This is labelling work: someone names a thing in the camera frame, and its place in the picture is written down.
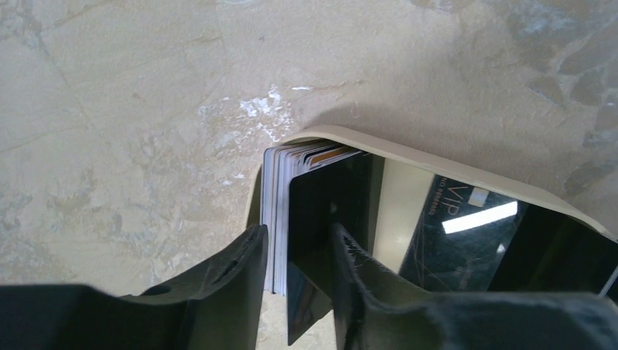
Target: black card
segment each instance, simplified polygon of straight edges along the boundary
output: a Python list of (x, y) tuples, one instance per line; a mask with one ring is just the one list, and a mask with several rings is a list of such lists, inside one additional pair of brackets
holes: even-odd
[(399, 274), (431, 292), (487, 290), (527, 206), (436, 176)]
[(373, 181), (381, 176), (376, 163), (383, 158), (366, 153), (300, 175), (290, 183), (287, 309), (288, 343), (295, 342), (311, 325), (331, 310), (329, 291), (318, 290), (311, 281), (330, 280), (326, 258), (329, 226), (341, 222), (361, 242), (364, 249), (375, 234), (375, 215), (379, 192)]

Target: marble floor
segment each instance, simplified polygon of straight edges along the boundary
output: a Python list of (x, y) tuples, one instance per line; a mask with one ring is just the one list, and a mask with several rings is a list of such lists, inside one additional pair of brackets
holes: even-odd
[[(0, 0), (0, 282), (140, 293), (243, 229), (261, 152), (337, 124), (618, 232), (618, 1)], [(260, 349), (285, 346), (265, 295)], [(294, 349), (333, 349), (327, 317)]]

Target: glossy black surface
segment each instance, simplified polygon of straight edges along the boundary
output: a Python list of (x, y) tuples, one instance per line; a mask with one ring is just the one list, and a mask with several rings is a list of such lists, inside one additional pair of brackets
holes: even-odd
[(326, 296), (328, 288), (316, 283), (329, 278), (324, 247), (330, 219), (345, 222), (357, 233), (360, 244), (370, 249), (381, 184), (376, 180), (381, 177), (382, 163), (382, 157), (355, 155), (292, 180), (287, 268), (289, 345), (332, 309)]
[[(490, 290), (599, 293), (618, 244), (575, 219), (530, 205)], [(618, 300), (612, 289), (608, 294)]]
[[(527, 207), (436, 176), (399, 275), (430, 292), (487, 290)], [(445, 226), (457, 221), (476, 226)]]

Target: stack of cards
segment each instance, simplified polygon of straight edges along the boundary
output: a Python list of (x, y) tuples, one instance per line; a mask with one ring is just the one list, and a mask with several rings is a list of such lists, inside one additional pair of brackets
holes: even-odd
[(331, 141), (308, 141), (266, 150), (260, 206), (260, 221), (268, 226), (270, 235), (265, 290), (286, 295), (290, 181), (359, 153), (357, 149)]

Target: black rubber piece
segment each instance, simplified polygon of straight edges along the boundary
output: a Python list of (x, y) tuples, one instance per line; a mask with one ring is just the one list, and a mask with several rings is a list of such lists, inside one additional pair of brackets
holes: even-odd
[(255, 349), (268, 234), (254, 225), (139, 296), (0, 287), (0, 349)]
[(618, 349), (615, 305), (568, 293), (432, 294), (330, 233), (339, 350)]

